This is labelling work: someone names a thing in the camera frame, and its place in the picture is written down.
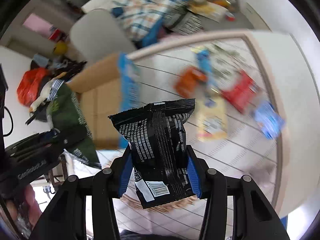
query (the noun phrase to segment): black snack bag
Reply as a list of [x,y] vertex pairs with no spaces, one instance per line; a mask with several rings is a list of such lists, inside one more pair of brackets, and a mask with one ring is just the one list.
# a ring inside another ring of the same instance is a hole
[[194,109],[194,99],[180,99],[109,116],[131,148],[136,193],[143,208],[194,195],[183,127]]

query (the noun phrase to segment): orange package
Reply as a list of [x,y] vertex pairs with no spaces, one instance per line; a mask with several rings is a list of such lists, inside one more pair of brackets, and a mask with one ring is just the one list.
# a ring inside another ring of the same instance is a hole
[[175,84],[174,88],[184,98],[190,98],[198,82],[206,82],[207,76],[194,66],[188,67]]

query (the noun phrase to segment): plaid blanket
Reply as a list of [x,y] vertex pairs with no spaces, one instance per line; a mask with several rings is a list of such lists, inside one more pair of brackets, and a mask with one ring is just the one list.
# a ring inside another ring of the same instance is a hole
[[117,18],[126,35],[132,41],[142,40],[178,2],[183,0],[113,0],[113,8],[121,7],[123,13]]

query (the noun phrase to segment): blue package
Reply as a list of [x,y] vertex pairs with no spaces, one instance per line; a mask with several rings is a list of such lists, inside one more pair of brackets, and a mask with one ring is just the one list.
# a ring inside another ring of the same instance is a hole
[[[119,55],[118,68],[121,74],[121,112],[140,107],[139,69],[131,60],[127,59],[125,53],[120,53]],[[125,149],[128,145],[128,141],[122,136],[119,138],[120,149]]]
[[209,50],[204,47],[198,47],[193,49],[193,52],[196,53],[200,70],[205,73],[208,78],[207,86],[209,87],[209,90],[211,88],[215,88],[216,90],[218,86],[213,76]]
[[284,120],[274,111],[268,101],[263,101],[254,111],[254,119],[268,139],[279,136]]

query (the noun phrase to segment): metal screw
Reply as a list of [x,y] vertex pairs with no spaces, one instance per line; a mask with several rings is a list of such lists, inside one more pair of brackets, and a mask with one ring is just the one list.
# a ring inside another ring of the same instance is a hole
[[243,176],[243,180],[246,182],[250,182],[251,181],[251,177],[249,175],[244,175]]
[[110,174],[112,172],[112,169],[110,168],[105,168],[102,170],[103,174]]
[[207,172],[208,172],[210,175],[214,175],[214,174],[217,173],[217,171],[216,171],[215,169],[213,169],[213,168],[208,169]]
[[70,175],[70,176],[68,177],[68,181],[70,181],[70,182],[74,182],[76,179],[77,179],[77,176],[76,176],[76,175]]

